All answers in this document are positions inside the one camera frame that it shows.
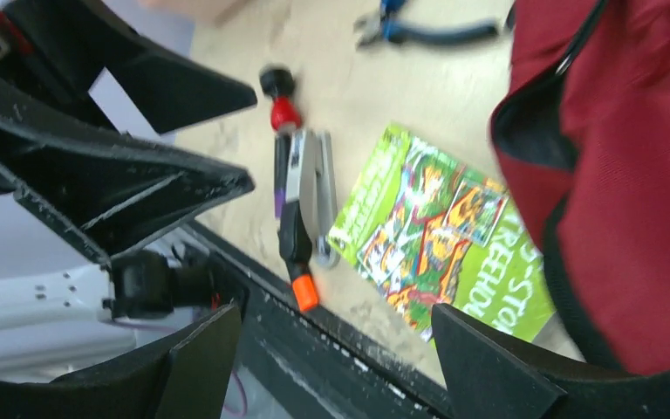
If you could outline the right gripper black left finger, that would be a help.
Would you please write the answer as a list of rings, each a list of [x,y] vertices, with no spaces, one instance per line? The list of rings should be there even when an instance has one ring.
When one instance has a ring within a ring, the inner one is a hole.
[[[0,381],[0,418],[218,418],[242,328],[238,306],[50,383]]]

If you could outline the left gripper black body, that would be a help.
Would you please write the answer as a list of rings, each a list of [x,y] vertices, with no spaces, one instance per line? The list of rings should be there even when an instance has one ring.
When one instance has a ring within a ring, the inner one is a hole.
[[[0,78],[63,113],[104,128],[112,122],[89,94],[105,68],[76,28],[114,18],[102,1],[10,1],[0,6]]]

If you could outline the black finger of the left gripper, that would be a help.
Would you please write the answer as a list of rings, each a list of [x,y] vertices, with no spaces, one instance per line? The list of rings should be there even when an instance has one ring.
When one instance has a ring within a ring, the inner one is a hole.
[[[94,263],[253,188],[245,168],[95,126],[0,77],[0,195]]]
[[[101,1],[11,1],[3,11],[70,94],[107,69],[158,134],[252,107],[254,89],[140,35]]]

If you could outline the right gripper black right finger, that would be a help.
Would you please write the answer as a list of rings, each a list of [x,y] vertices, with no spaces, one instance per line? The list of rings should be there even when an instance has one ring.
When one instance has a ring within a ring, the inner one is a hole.
[[[576,361],[447,304],[433,307],[432,328],[456,418],[670,418],[670,371]]]

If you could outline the green bottom paperback book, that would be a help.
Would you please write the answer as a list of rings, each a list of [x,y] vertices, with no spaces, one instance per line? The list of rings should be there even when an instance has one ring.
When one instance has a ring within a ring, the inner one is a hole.
[[[554,313],[509,191],[404,127],[386,128],[327,239],[424,341],[437,304],[528,342]]]

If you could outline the red backpack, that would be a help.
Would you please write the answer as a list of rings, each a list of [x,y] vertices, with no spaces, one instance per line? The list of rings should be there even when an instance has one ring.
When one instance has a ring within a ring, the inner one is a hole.
[[[670,1],[518,1],[501,171],[590,363],[670,370]]]

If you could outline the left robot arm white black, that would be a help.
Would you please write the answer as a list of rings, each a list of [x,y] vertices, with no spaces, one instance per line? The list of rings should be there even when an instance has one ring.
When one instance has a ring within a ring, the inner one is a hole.
[[[254,90],[140,35],[101,1],[0,7],[0,196],[85,258],[0,279],[0,331],[163,318],[201,304],[147,246],[253,189],[246,169],[121,132],[90,90],[110,73],[159,134],[253,107]]]

